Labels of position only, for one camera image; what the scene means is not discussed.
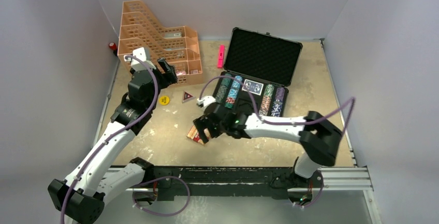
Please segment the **red playing card deck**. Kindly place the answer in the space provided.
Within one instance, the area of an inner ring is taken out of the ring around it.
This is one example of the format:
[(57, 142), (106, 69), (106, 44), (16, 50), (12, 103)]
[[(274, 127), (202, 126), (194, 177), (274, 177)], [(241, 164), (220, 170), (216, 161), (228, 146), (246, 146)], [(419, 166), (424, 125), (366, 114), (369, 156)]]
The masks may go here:
[[(207, 138), (207, 142), (211, 139), (211, 135), (209, 133), (209, 131), (207, 129), (205, 129), (204, 134)], [(201, 139), (201, 136), (199, 135), (199, 132), (197, 130), (197, 128), (195, 127), (195, 125), (193, 125), (191, 127), (191, 129), (189, 130), (188, 134), (186, 135), (186, 137), (192, 141), (194, 141), (195, 143), (201, 144), (201, 145), (205, 145), (207, 142), (203, 141)]]

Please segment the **blue playing card deck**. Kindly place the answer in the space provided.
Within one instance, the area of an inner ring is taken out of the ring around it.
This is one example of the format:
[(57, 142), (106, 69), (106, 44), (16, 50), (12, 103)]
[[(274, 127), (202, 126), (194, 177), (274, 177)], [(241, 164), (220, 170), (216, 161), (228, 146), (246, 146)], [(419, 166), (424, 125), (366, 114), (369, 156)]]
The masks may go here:
[(242, 86), (242, 91), (250, 92), (252, 94), (260, 96), (264, 88), (263, 83), (245, 79)]

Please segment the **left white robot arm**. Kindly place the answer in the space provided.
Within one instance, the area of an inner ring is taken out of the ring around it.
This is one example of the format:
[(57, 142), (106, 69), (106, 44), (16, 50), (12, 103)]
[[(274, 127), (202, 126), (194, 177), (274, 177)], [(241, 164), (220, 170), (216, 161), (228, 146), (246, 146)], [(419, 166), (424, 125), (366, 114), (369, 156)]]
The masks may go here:
[(157, 61), (161, 69), (146, 58), (127, 55), (126, 59), (137, 68), (103, 135), (70, 174), (48, 186), (52, 202), (61, 212), (61, 223), (94, 223), (104, 207), (125, 190), (154, 182), (149, 170), (152, 165), (140, 158), (105, 177), (119, 153), (152, 117), (160, 90), (177, 82), (175, 68), (163, 58)]

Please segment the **black poker chip case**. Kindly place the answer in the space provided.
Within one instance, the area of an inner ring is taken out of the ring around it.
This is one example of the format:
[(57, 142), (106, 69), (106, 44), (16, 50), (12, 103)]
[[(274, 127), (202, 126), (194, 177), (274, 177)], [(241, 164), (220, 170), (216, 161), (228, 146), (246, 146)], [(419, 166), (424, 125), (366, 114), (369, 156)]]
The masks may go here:
[[(225, 56), (224, 70), (221, 72), (222, 77), (226, 73), (231, 74), (232, 81), (235, 79), (235, 76), (242, 77), (241, 87), (231, 110), (235, 112), (253, 112), (257, 109), (259, 111), (264, 90), (268, 84), (272, 84), (274, 92), (267, 116), (270, 116), (276, 89), (284, 87), (284, 107), (280, 116), (282, 117), (289, 93), (288, 86), (291, 85), (302, 48), (303, 45), (296, 41), (274, 37), (269, 33), (262, 34), (235, 27), (232, 30), (231, 40)], [(262, 94), (258, 96), (242, 91), (245, 79), (263, 83)], [(214, 98), (220, 83), (221, 78), (217, 80), (212, 94)]]

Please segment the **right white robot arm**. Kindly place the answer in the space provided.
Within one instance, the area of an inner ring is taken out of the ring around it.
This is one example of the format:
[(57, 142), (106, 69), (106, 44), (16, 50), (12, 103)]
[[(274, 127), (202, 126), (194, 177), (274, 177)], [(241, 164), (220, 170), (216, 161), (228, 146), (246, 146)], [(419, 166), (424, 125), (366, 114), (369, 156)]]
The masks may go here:
[(218, 103), (204, 108), (193, 121), (203, 142), (222, 134), (235, 139), (273, 138), (300, 144), (304, 153), (291, 171), (291, 181), (303, 186), (321, 167), (335, 165), (343, 132), (316, 111), (306, 116), (275, 117), (232, 112)]

